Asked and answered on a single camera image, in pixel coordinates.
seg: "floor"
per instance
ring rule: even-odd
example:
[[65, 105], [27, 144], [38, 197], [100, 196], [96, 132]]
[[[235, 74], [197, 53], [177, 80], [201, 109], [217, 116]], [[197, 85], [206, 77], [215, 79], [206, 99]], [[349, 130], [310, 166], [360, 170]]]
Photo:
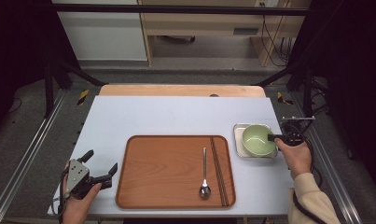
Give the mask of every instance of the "floor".
[[[183, 39], [160, 37], [157, 39], [155, 59], [151, 66], [138, 63], [126, 63], [124, 69], [115, 66], [85, 64], [83, 69], [93, 77], [110, 83], [173, 83], [173, 84], [255, 84], [263, 78], [283, 69], [283, 62], [274, 53], [275, 64], [267, 67], [258, 64], [258, 58], [247, 37], [198, 36], [194, 43]], [[57, 187], [59, 173], [74, 149], [85, 118], [90, 111], [93, 97], [99, 88], [85, 80], [72, 75], [74, 86], [65, 92], [61, 109], [54, 122], [47, 130], [43, 142], [33, 142], [35, 133], [40, 129], [45, 113], [44, 83], [22, 87], [16, 92], [16, 102], [10, 109], [0, 127], [0, 197], [7, 188], [21, 158], [31, 145], [38, 149], [31, 166], [22, 175], [20, 187], [10, 192], [11, 200], [7, 202], [5, 223], [57, 223], [47, 214], [52, 200], [52, 190]], [[282, 117], [300, 116], [300, 92], [292, 93], [285, 89], [288, 76], [280, 78], [265, 88], [271, 98], [274, 111], [279, 120]], [[83, 105], [77, 105], [82, 90], [89, 89], [90, 94]], [[55, 85], [55, 92], [60, 94]], [[278, 93], [294, 105], [278, 101]], [[317, 95], [313, 98], [317, 108], [324, 99]], [[345, 187], [347, 195], [362, 219], [361, 223], [376, 223], [376, 188], [364, 166], [359, 161], [350, 160], [341, 136], [327, 111], [319, 111], [310, 132], [315, 130], [320, 138], [318, 148], [323, 147], [334, 170]], [[321, 189], [329, 195], [342, 223], [349, 223], [344, 218], [342, 204], [336, 197], [339, 192], [328, 182], [324, 164], [318, 161], [323, 171], [324, 184]], [[239, 223], [262, 223], [263, 217], [248, 220], [239, 218]], [[120, 219], [105, 219], [102, 223], [120, 223]], [[268, 223], [287, 223], [286, 217], [270, 217]]]

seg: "chopsticks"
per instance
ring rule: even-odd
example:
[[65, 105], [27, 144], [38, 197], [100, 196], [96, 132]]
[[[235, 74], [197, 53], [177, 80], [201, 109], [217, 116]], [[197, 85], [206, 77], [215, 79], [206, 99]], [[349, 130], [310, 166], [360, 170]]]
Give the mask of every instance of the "chopsticks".
[[213, 136], [211, 136], [211, 148], [214, 156], [217, 184], [219, 185], [220, 191], [220, 200], [222, 202], [222, 206], [229, 206], [228, 193], [226, 192], [225, 182], [223, 181], [222, 169], [220, 167], [219, 158], [217, 157]]

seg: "hand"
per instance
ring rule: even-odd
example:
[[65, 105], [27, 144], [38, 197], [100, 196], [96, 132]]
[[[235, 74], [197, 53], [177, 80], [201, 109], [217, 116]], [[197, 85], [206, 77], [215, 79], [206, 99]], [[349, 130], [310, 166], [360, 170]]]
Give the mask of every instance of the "hand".
[[312, 156], [305, 142], [295, 147], [285, 144], [280, 138], [275, 138], [274, 142], [284, 154], [292, 179], [295, 179], [298, 175], [311, 172]]
[[[65, 176], [63, 181], [63, 192], [66, 189], [66, 180], [68, 175]], [[83, 224], [86, 221], [89, 208], [95, 196], [101, 189], [101, 183], [94, 185], [89, 193], [81, 200], [74, 197], [70, 197], [64, 206], [65, 211], [63, 212], [63, 224]]]

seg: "light green bowl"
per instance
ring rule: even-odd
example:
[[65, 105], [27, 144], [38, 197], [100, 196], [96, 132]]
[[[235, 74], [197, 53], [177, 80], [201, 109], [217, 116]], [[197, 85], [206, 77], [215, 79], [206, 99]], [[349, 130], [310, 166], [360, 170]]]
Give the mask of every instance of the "light green bowl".
[[268, 140], [268, 135], [273, 134], [270, 128], [252, 124], [245, 128], [243, 132], [243, 145], [248, 153], [253, 156], [266, 156], [275, 149], [275, 143]]

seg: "beige sleeve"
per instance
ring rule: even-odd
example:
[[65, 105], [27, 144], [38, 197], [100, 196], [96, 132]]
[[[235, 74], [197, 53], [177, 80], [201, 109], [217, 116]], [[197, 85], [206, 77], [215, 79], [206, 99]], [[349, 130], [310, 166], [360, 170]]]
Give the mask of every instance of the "beige sleeve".
[[[298, 201], [306, 210], [321, 218], [326, 223], [340, 223], [330, 199], [318, 188], [313, 174], [306, 173], [298, 175], [294, 180], [294, 186]], [[293, 204], [293, 191], [293, 189], [289, 190], [288, 222], [290, 224], [315, 223], [309, 217], [303, 215]]]

